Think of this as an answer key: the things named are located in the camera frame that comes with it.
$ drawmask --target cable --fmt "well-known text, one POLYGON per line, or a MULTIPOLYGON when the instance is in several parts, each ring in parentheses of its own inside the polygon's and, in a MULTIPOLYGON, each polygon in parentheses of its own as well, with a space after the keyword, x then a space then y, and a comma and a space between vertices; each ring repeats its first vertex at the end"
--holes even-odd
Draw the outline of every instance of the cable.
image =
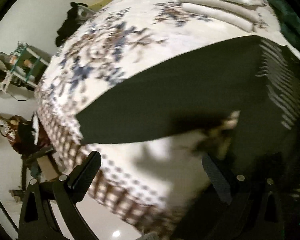
POLYGON ((10 94, 8 91, 7 91, 7 93, 8 93, 12 98, 14 98, 16 101, 28 101, 28 100, 30 99, 30 97, 29 97, 28 99, 22 99, 22 100, 20 100, 20 99, 15 98, 14 95, 10 94))
POLYGON ((11 219, 10 215, 8 214, 7 210, 4 208, 4 206, 2 205, 1 201, 0 201, 0 208, 2 210, 2 212, 4 213, 4 215, 7 217, 7 219, 9 220, 10 224, 12 225, 12 227, 14 228, 14 230, 16 232, 18 232, 18 227, 16 226, 16 224, 13 222, 13 220, 11 219))

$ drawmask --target white tile floor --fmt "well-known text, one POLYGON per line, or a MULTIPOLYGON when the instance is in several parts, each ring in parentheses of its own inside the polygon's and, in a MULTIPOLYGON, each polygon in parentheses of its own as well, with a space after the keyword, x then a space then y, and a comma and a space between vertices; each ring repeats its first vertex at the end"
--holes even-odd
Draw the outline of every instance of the white tile floor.
MULTIPOLYGON (((14 202, 5 204, 9 215, 17 226, 19 224, 21 206, 22 204, 14 202)), ((63 235, 73 240, 57 204, 52 202, 51 206, 63 235)), ((77 203, 77 208, 100 240, 135 240, 140 237, 140 233, 133 226, 120 220, 88 195, 81 202, 77 203)))

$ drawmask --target brown checkered pattern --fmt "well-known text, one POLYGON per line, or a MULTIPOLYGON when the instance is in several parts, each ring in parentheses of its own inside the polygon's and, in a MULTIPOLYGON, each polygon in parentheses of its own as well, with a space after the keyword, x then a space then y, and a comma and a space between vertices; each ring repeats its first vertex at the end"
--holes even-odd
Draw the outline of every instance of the brown checkered pattern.
MULTIPOLYGON (((39 85, 35 92, 40 105, 37 110, 38 118, 65 166, 72 170, 82 163, 88 151, 86 146, 78 145, 72 140, 67 127, 61 126, 60 119, 52 114, 51 106, 43 102, 46 93, 40 93, 40 89, 39 85)), ((139 198, 129 194, 128 189, 107 179, 101 169, 93 179, 88 194, 123 221, 134 225, 140 231, 144 230, 145 233, 156 232, 162 239, 169 238, 185 214, 185 210, 162 210, 141 203, 139 198)))

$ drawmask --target blue floral pattern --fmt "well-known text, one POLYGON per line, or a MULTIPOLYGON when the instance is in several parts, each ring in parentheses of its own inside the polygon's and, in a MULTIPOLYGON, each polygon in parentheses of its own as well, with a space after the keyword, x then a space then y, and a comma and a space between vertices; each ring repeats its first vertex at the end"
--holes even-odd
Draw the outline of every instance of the blue floral pattern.
POLYGON ((212 21, 207 15, 198 15, 184 11, 179 2, 155 3, 154 5, 160 8, 160 13, 154 18, 156 23, 174 22, 176 27, 182 27, 191 18, 205 22, 212 21))
POLYGON ((71 97, 78 87, 79 92, 84 93, 85 81, 90 78, 103 80, 109 86, 125 80, 125 71, 119 65, 124 50, 153 42, 148 29, 138 30, 136 26, 129 26, 122 20, 129 11, 130 7, 108 13, 104 21, 99 23, 87 21, 86 31, 81 38, 56 54, 62 72, 54 81, 55 84, 49 87, 51 98, 55 95, 61 97, 64 93, 71 97))

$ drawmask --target white wall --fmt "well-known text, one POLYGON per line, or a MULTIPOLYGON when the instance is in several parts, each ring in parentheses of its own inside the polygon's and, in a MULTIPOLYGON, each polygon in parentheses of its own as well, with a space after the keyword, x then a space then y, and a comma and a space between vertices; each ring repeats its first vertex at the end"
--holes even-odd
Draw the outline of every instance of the white wall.
POLYGON ((0 22, 0 51, 10 53, 22 41, 54 54, 56 31, 67 17, 70 2, 92 5, 97 1, 17 0, 0 22))
MULTIPOLYGON (((56 31, 66 19, 70 2, 94 4, 98 0, 17 0, 0 22, 0 51, 10 53, 22 41, 37 47, 49 54, 56 52, 54 44, 56 31)), ((29 91, 10 87, 8 94, 0 94, 0 112, 5 116, 21 115, 30 119, 36 109, 36 101, 29 91)), ((9 189, 20 186, 21 159, 11 148, 7 139, 0 135, 0 199, 12 201, 9 189)))

